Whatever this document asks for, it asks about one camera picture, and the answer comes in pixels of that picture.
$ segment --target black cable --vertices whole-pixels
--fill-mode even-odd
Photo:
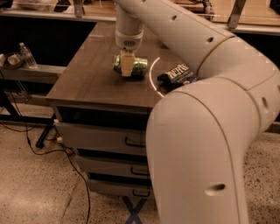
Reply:
[[[86,221],[86,224],[88,224],[89,216],[90,216],[90,208],[91,208],[88,184],[87,184],[86,179],[82,176],[82,174],[77,170],[77,168],[76,168],[76,167],[74,166],[74,164],[72,163],[71,158],[70,158],[69,154],[67,153],[66,149],[63,147],[63,145],[61,145],[61,147],[62,147],[63,150],[50,150],[50,151],[43,152],[43,153],[37,153],[37,152],[33,149],[32,143],[31,143],[31,140],[30,140],[29,137],[27,137],[27,143],[28,143],[28,145],[30,146],[31,151],[32,151],[35,155],[37,155],[37,156],[43,156],[43,155],[50,154],[50,153],[57,152],[57,151],[62,151],[62,152],[64,152],[64,153],[66,153],[67,158],[68,158],[68,160],[69,160],[71,166],[74,168],[74,170],[75,170],[75,171],[80,175],[80,177],[83,179],[83,181],[85,182],[86,188],[87,188],[87,203],[88,203],[88,208],[87,208],[87,221]]]
[[[2,125],[3,127],[5,127],[8,130],[12,130],[12,131],[16,131],[16,132],[26,132],[26,129],[13,129],[10,128],[9,126],[3,124],[2,122],[0,122],[0,125]],[[29,128],[27,131],[33,130],[38,126],[38,124],[36,123],[33,127]]]
[[[6,79],[5,79],[4,75],[3,75],[3,73],[1,72],[1,70],[0,70],[0,74],[1,74],[1,76],[2,76],[2,78],[3,78],[3,80],[5,81]],[[15,103],[17,112],[21,115],[21,113],[20,113],[20,111],[19,111],[19,109],[18,109],[18,105],[17,105],[16,99],[15,99],[15,97],[13,96],[13,94],[12,94],[12,92],[11,92],[10,89],[9,89],[9,92],[10,92],[10,96],[11,96],[12,100],[13,100],[14,103]]]
[[[82,174],[77,170],[77,168],[74,166],[74,164],[72,163],[70,156],[67,154],[68,160],[70,162],[70,164],[72,165],[72,167],[75,169],[75,171],[80,175],[80,177],[83,179],[83,181],[85,182],[86,188],[87,188],[87,203],[88,203],[88,207],[87,207],[87,221],[86,224],[88,224],[89,221],[89,216],[90,216],[90,196],[89,196],[89,189],[88,189],[88,184],[86,179],[84,178],[84,176],[82,176]]]

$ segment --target power cord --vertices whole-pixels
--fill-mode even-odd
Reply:
[[[88,184],[87,184],[87,181],[86,179],[84,178],[84,176],[82,176],[82,174],[78,171],[78,169],[74,166],[70,156],[73,154],[73,153],[69,153],[69,150],[68,148],[66,148],[65,146],[61,145],[62,147],[62,150],[50,150],[50,151],[47,151],[47,152],[43,152],[43,153],[37,153],[33,147],[32,147],[32,143],[31,143],[31,140],[30,138],[27,136],[27,143],[28,145],[30,146],[32,152],[37,155],[37,156],[42,156],[42,155],[46,155],[46,154],[50,154],[50,153],[53,153],[53,152],[57,152],[57,151],[61,151],[61,152],[65,152],[66,155],[67,155],[67,158],[69,160],[69,163],[71,164],[71,166],[73,167],[73,169],[79,174],[79,176],[83,179],[85,185],[86,185],[86,188],[87,188],[87,204],[88,204],[88,207],[87,207],[87,221],[86,221],[86,224],[88,224],[88,221],[89,221],[89,216],[90,216],[90,208],[91,208],[91,204],[90,204],[90,195],[89,195],[89,189],[88,189]]]
[[[2,78],[3,78],[3,80],[5,80],[4,75],[3,75],[3,73],[2,73],[1,70],[0,70],[0,74],[1,74],[1,76],[2,76]],[[11,98],[13,99],[13,101],[14,101],[14,103],[15,103],[15,107],[16,107],[16,109],[17,109],[17,112],[21,115],[20,110],[19,110],[18,105],[17,105],[17,102],[16,102],[16,99],[14,98],[14,96],[13,96],[13,94],[12,94],[12,92],[11,92],[10,89],[9,89],[9,92],[10,92]],[[28,135],[28,132],[29,132],[30,130],[34,129],[34,128],[37,126],[37,124],[36,124],[34,127],[28,129],[28,128],[27,128],[26,122],[24,122],[25,130],[12,129],[12,128],[10,128],[10,127],[8,127],[8,126],[2,124],[2,123],[0,123],[0,124],[3,125],[5,128],[7,128],[7,129],[9,129],[9,130],[13,130],[13,131],[16,131],[16,132],[25,132],[25,133],[26,133],[27,143],[28,143],[28,145],[30,146],[31,151],[32,151],[35,155],[37,155],[37,156],[43,156],[43,155],[47,155],[47,154],[50,154],[50,153],[53,153],[53,152],[59,152],[59,151],[66,153],[67,158],[68,158],[68,160],[69,160],[69,163],[71,164],[71,166],[73,167],[73,169],[74,169],[74,170],[80,175],[80,177],[83,179],[83,181],[84,181],[84,183],[85,183],[85,185],[86,185],[86,188],[87,188],[87,203],[88,203],[88,207],[87,207],[87,221],[86,221],[86,224],[88,224],[89,216],[90,216],[90,208],[91,208],[88,184],[87,184],[86,179],[82,176],[82,174],[77,170],[77,168],[74,166],[73,162],[71,161],[71,158],[70,158],[70,155],[69,155],[69,154],[70,154],[70,153],[69,153],[70,150],[69,150],[68,148],[66,148],[65,146],[61,145],[62,150],[50,150],[50,151],[43,152],[43,153],[37,153],[37,152],[33,149],[33,147],[32,147],[32,142],[31,142],[31,140],[30,140],[30,138],[29,138],[29,135]]]

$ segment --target bottle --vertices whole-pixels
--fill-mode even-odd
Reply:
[[[19,46],[20,46],[20,52],[23,55],[27,66],[29,68],[37,67],[37,63],[36,63],[35,59],[33,58],[33,55],[32,55],[32,52],[30,51],[30,49],[24,43],[20,43]]]

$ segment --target floor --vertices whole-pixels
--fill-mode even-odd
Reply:
[[[19,103],[18,107],[26,116],[50,117],[53,113],[45,106]],[[7,112],[1,108],[0,113]],[[25,126],[1,124],[0,223],[86,223],[87,188],[69,163],[67,154],[57,151],[43,156],[35,155],[27,143]],[[7,129],[7,126],[23,132]],[[43,128],[36,126],[28,131],[34,151],[61,150],[56,141],[52,141],[56,135],[55,129],[44,141],[43,149],[34,146]],[[252,143],[245,157],[244,178],[251,224],[280,223],[279,145],[279,134],[264,133]],[[152,199],[91,192],[90,202],[88,223],[160,223],[156,203]]]

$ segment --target cable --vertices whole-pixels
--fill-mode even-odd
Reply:
[[[2,122],[0,122],[0,125],[4,126],[8,130],[12,130],[12,131],[16,131],[16,132],[26,132],[26,129],[13,129],[13,128],[10,128],[9,126],[3,124]],[[27,131],[33,130],[37,126],[38,126],[38,124],[36,123],[33,127],[29,128]]]
[[[4,75],[3,75],[3,73],[1,72],[1,70],[0,70],[0,74],[1,74],[2,77],[3,77],[3,80],[5,80]],[[10,92],[10,95],[11,95],[13,101],[15,102],[15,106],[16,106],[17,112],[21,115],[21,113],[20,113],[20,111],[19,111],[19,109],[18,109],[17,102],[16,102],[16,100],[15,100],[15,98],[14,98],[14,96],[13,96],[13,94],[12,94],[12,92],[11,92],[10,89],[9,89],[9,92]],[[88,208],[87,208],[87,221],[86,221],[86,224],[88,224],[89,216],[90,216],[90,208],[91,208],[88,184],[87,184],[86,179],[81,175],[81,173],[77,170],[77,168],[76,168],[76,167],[74,166],[74,164],[72,163],[72,161],[71,161],[71,159],[70,159],[70,156],[69,156],[69,154],[67,153],[66,148],[65,148],[63,145],[61,145],[62,150],[50,150],[50,151],[43,152],[43,153],[37,153],[37,152],[33,149],[33,147],[32,147],[32,142],[31,142],[31,140],[30,140],[30,138],[29,138],[29,136],[28,136],[28,131],[34,129],[35,126],[36,126],[37,124],[36,124],[34,127],[28,129],[28,128],[27,128],[26,122],[24,122],[25,130],[11,129],[11,128],[9,128],[8,126],[6,126],[6,125],[4,125],[4,124],[2,124],[2,123],[0,123],[0,124],[3,125],[5,128],[7,128],[7,129],[9,129],[9,130],[13,130],[13,131],[17,131],[17,132],[25,132],[25,133],[26,133],[27,143],[28,143],[28,145],[30,146],[31,151],[32,151],[35,155],[37,155],[37,156],[43,156],[43,155],[47,155],[47,154],[50,154],[50,153],[53,153],[53,152],[59,152],[59,151],[60,151],[60,152],[66,153],[67,158],[68,158],[68,160],[69,160],[71,166],[75,169],[75,171],[80,175],[80,177],[83,179],[84,183],[86,184],[86,188],[87,188],[87,203],[88,203]]]
[[[70,162],[70,164],[72,165],[72,167],[75,169],[75,171],[80,175],[80,177],[83,179],[83,181],[85,182],[85,185],[86,185],[86,188],[87,188],[87,203],[88,203],[88,208],[87,208],[87,221],[86,223],[88,224],[88,221],[89,221],[89,216],[90,216],[90,196],[89,196],[89,189],[88,189],[88,184],[87,184],[87,181],[86,179],[84,178],[84,176],[81,175],[81,173],[77,170],[77,168],[74,166],[74,164],[72,163],[71,159],[70,159],[70,156],[69,154],[66,152],[67,154],[67,157],[68,157],[68,160]]]

